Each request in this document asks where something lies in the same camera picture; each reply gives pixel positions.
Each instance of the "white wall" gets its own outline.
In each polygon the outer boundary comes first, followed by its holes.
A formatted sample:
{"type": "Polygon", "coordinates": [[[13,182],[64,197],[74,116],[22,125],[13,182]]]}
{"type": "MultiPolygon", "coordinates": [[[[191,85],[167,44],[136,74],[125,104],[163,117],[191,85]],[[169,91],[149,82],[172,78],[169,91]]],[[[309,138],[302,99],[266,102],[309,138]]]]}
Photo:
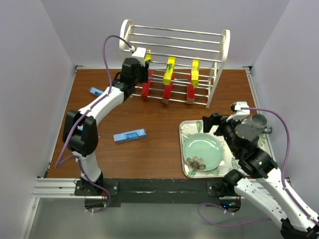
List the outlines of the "white wall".
{"type": "Polygon", "coordinates": [[[51,158],[72,64],[40,0],[0,1],[0,238],[18,238],[51,158]]]}
{"type": "MultiPolygon", "coordinates": [[[[42,0],[75,65],[104,67],[102,44],[120,34],[124,19],[135,24],[221,33],[231,32],[226,68],[251,66],[289,0],[42,0]]],[[[148,38],[163,43],[163,39],[148,38]]],[[[167,48],[166,51],[178,52],[167,48]]],[[[120,68],[118,40],[107,49],[109,65],[120,68]]]]}
{"type": "MultiPolygon", "coordinates": [[[[301,197],[319,211],[319,1],[291,0],[253,67],[262,107],[286,120],[291,133],[287,176],[301,197]]],[[[269,116],[276,159],[282,164],[286,134],[269,116]]]]}

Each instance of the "wooden table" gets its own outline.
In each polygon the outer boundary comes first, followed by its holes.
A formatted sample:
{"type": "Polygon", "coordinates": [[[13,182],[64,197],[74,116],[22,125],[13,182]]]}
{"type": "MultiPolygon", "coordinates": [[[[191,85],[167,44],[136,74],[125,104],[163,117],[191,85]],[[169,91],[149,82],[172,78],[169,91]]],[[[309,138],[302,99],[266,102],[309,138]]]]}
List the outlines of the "wooden table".
{"type": "MultiPolygon", "coordinates": [[[[119,70],[111,70],[112,77],[119,70]]],[[[105,70],[78,70],[66,112],[78,110],[96,97],[89,93],[91,87],[105,90],[105,70]]],[[[185,120],[200,120],[214,112],[232,114],[230,105],[246,101],[254,107],[252,93],[244,70],[224,70],[209,109],[202,105],[187,105],[160,100],[143,101],[140,97],[127,99],[113,109],[98,125],[99,144],[96,157],[105,178],[186,178],[181,166],[179,124],[185,120]],[[145,128],[147,137],[115,144],[113,135],[145,128]]],[[[55,147],[49,178],[76,178],[80,170],[74,160],[58,169],[54,164],[62,149],[64,121],[55,147]]],[[[72,155],[66,151],[64,158],[72,155]]]]}

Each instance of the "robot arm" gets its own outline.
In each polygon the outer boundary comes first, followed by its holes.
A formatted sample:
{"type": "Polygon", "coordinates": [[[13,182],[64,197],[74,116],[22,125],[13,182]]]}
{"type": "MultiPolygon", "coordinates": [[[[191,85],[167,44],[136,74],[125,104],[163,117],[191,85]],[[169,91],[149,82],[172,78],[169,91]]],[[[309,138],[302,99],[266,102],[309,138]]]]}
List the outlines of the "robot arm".
{"type": "MultiPolygon", "coordinates": [[[[110,92],[108,87],[102,95],[86,107],[79,111],[70,110],[66,115],[63,142],[66,141],[75,122],[89,111],[72,133],[68,148],[73,155],[77,156],[78,160],[81,160],[87,177],[97,185],[103,185],[103,174],[95,156],[95,149],[98,145],[97,126],[113,108],[123,103],[134,92],[137,83],[148,81],[149,66],[148,62],[145,62],[145,55],[145,48],[137,48],[130,58],[125,59],[121,72],[112,82],[110,92]]],[[[81,180],[89,186],[83,173],[81,173],[81,180]]],[[[95,190],[92,194],[100,193],[97,188],[92,188],[92,190],[95,190]]]]}
{"type": "Polygon", "coordinates": [[[249,112],[241,110],[242,107],[246,108],[246,105],[244,102],[234,103],[231,107],[234,116],[220,116],[215,113],[210,117],[203,117],[204,132],[209,132],[213,125],[218,125],[214,134],[225,138],[243,171],[263,185],[273,199],[252,188],[237,170],[225,175],[217,188],[221,191],[232,190],[245,196],[281,228],[284,238],[317,238],[319,228],[314,221],[319,221],[318,214],[286,183],[287,189],[310,214],[311,218],[307,218],[282,185],[281,171],[276,162],[258,147],[258,133],[252,126],[241,123],[243,118],[249,115],[249,112]]]}

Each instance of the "gray mug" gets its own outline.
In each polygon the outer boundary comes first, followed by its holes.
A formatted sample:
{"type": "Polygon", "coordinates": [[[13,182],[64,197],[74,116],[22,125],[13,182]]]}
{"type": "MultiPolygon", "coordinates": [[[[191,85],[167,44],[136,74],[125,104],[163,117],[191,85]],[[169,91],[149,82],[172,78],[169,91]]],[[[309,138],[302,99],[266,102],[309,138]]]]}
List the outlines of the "gray mug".
{"type": "Polygon", "coordinates": [[[250,116],[245,121],[245,123],[254,127],[257,130],[258,134],[261,134],[261,133],[269,134],[273,132],[273,128],[267,125],[268,121],[266,117],[264,117],[261,114],[254,114],[250,116]]]}

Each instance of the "light green plate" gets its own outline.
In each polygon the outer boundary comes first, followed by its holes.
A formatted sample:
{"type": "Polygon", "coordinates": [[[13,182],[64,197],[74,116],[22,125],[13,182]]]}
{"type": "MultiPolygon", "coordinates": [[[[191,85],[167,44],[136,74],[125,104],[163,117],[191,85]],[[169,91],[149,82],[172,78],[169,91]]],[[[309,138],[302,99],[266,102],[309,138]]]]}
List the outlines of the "light green plate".
{"type": "Polygon", "coordinates": [[[210,171],[223,160],[223,149],[216,138],[206,133],[190,136],[183,145],[185,163],[199,171],[210,171]]]}

